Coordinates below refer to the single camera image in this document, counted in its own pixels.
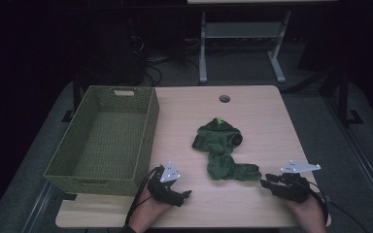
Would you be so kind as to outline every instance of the person's right hand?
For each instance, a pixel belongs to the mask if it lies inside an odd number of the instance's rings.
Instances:
[[[295,214],[299,225],[307,233],[325,233],[325,222],[320,203],[311,195],[303,203],[283,199],[287,207]]]

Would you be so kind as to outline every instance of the green woven basket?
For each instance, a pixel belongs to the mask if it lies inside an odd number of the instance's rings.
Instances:
[[[159,113],[154,88],[91,86],[44,177],[71,193],[135,195]]]

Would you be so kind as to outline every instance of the dark green garment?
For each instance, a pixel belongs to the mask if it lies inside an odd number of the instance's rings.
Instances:
[[[231,156],[241,145],[241,132],[220,118],[199,127],[192,147],[208,151],[207,171],[214,180],[257,181],[261,174],[255,164],[237,164]]]

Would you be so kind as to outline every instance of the white plastic bracket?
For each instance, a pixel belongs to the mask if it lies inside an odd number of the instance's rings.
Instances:
[[[282,173],[303,173],[309,171],[320,170],[321,166],[319,164],[309,164],[299,161],[290,160],[285,167],[281,168]]]
[[[162,183],[167,183],[167,182],[172,182],[174,180],[177,180],[180,177],[181,177],[181,175],[178,173],[174,164],[172,164],[172,162],[169,161],[168,164],[165,167],[165,170],[163,171],[163,174],[161,176],[160,181]]]

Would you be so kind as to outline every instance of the background desk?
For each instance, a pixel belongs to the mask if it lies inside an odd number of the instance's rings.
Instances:
[[[279,174],[288,160],[305,154],[275,86],[161,87],[160,112],[151,167],[170,160],[182,177],[175,191],[192,190],[181,208],[172,208],[154,227],[286,227],[297,225],[283,203],[259,182],[212,181],[206,171],[208,153],[191,145],[197,129],[221,117],[241,130],[243,143],[232,156],[254,163],[260,172]],[[230,97],[222,103],[221,95]],[[312,173],[304,174],[314,182]],[[63,201],[60,227],[121,227],[131,197],[79,194]]]

